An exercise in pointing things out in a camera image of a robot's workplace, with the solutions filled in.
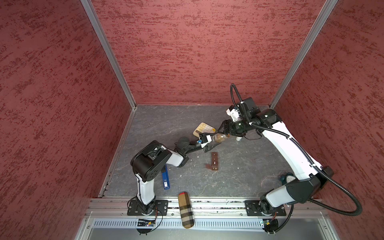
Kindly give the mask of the clear amber pill bottle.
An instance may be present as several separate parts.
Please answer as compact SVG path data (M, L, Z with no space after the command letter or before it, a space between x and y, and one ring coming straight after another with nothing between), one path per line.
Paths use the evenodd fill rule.
M214 143L220 144L220 143L224 142L225 140L227 140L229 137L230 137L229 135L217 133L217 134L212 136L212 141Z

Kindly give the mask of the brown weekly pill organizer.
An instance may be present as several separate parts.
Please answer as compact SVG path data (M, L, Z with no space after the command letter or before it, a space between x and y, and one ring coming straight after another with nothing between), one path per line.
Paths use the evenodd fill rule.
M219 170L219 164L218 164L218 153L212 152L211 153L211 163L206 164L206 168L212 171L218 171Z

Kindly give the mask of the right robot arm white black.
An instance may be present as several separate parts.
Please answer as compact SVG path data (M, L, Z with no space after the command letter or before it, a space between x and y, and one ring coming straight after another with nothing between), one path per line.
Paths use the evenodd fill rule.
M294 143L291 135L280 116L272 109L264 111L252 110L251 119L247 121L240 110L230 106L226 113L231 118L220 127L225 135L244 137L248 131L258 130L280 152L293 170L293 180L283 183L275 190L264 194L260 200L260 211L264 215L273 214L284 204L305 203L319 189L327 179L322 177L315 167L322 169L322 165L312 157L307 158Z

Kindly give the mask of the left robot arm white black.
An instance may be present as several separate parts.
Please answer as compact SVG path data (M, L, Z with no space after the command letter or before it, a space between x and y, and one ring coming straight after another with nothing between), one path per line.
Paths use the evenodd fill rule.
M172 165L181 168L188 161L188 154L196 151L209 152L228 138L220 133L200 133L196 141L181 137L171 150L154 140L139 151L131 160L133 172L137 178L138 193L136 199L143 209L154 205L154 179L165 167Z

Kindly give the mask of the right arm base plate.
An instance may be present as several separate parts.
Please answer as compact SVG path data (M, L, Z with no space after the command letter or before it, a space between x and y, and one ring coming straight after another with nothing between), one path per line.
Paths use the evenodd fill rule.
M246 200L244 203L249 217L281 217L287 215L283 206L272 207L265 200Z

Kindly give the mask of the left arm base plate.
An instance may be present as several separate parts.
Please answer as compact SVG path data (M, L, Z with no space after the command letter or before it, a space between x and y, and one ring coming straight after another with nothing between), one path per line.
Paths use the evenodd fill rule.
M166 216L169 201L152 200L148 205L144 205L139 199L134 198L127 204L128 216Z

